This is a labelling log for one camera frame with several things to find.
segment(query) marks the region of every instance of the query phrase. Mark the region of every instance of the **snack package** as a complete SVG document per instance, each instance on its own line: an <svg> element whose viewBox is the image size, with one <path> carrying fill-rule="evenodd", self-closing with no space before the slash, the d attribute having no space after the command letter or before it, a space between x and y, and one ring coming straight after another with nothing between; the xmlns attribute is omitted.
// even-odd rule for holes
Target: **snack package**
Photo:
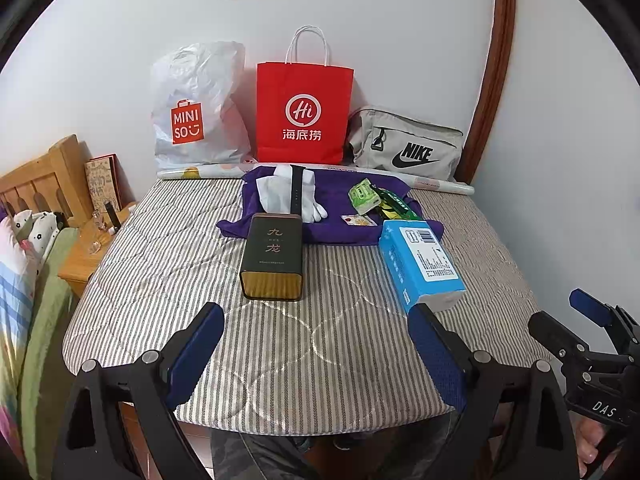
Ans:
<svg viewBox="0 0 640 480"><path fill-rule="evenodd" d="M380 197L382 202L378 207L380 216L388 220L422 220L413 210L394 192L371 184L371 189Z"/></svg>
<svg viewBox="0 0 640 480"><path fill-rule="evenodd" d="M382 202L380 196L373 191L368 178L357 183L349 190L351 205L359 215L364 215Z"/></svg>

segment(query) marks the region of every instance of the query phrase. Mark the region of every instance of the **small packet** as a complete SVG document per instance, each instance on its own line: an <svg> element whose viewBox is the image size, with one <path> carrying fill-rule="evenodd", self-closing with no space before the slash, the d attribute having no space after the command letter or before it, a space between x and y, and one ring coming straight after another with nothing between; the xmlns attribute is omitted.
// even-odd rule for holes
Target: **small packet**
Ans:
<svg viewBox="0 0 640 480"><path fill-rule="evenodd" d="M382 202L379 195L371 189L371 182L368 178L349 190L349 200L359 215L364 215Z"/></svg>
<svg viewBox="0 0 640 480"><path fill-rule="evenodd" d="M396 195L393 191L389 191L388 189L382 189L381 187L376 187L371 184L371 189L380 197L382 200L382 205L380 209L382 210L383 218L387 219L397 219L401 218L402 220L422 220L416 213L412 211L412 209L407 205L407 203L402 200L398 195ZM389 210L394 211L397 215L389 214Z"/></svg>
<svg viewBox="0 0 640 480"><path fill-rule="evenodd" d="M378 225L366 215L342 215L342 219L349 225Z"/></svg>

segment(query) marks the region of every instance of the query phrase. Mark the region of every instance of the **wooden door frame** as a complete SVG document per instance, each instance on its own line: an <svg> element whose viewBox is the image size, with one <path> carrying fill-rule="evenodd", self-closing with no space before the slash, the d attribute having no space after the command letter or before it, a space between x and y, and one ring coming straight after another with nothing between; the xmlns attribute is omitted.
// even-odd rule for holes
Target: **wooden door frame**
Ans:
<svg viewBox="0 0 640 480"><path fill-rule="evenodd" d="M462 157L456 169L455 179L468 184L473 180L482 152L494 125L500 104L502 87L507 75L513 29L516 17L516 0L494 0L494 25L487 55L478 105L474 113Z"/></svg>

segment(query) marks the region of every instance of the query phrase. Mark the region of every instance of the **glass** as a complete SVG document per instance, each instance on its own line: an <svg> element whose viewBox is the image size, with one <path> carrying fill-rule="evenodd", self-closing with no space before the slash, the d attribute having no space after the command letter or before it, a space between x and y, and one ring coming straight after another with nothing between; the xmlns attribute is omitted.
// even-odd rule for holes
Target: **glass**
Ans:
<svg viewBox="0 0 640 480"><path fill-rule="evenodd" d="M104 221L104 218L102 218L102 213L100 213L100 211L96 209L91 214L91 216L94 219L94 223L95 223L95 226L98 228L98 231L107 232L107 224Z"/></svg>
<svg viewBox="0 0 640 480"><path fill-rule="evenodd" d="M95 221L87 222L80 231L81 243L89 254L97 253L102 244L98 241L98 226Z"/></svg>

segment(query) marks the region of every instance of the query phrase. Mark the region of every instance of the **haidilao logo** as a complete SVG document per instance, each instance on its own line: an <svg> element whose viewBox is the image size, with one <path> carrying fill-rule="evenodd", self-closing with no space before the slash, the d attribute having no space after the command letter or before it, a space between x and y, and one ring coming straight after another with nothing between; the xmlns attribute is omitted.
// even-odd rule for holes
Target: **haidilao logo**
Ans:
<svg viewBox="0 0 640 480"><path fill-rule="evenodd" d="M298 94L289 99L284 113L291 124L306 128L318 122L322 108L318 99L312 95Z"/></svg>

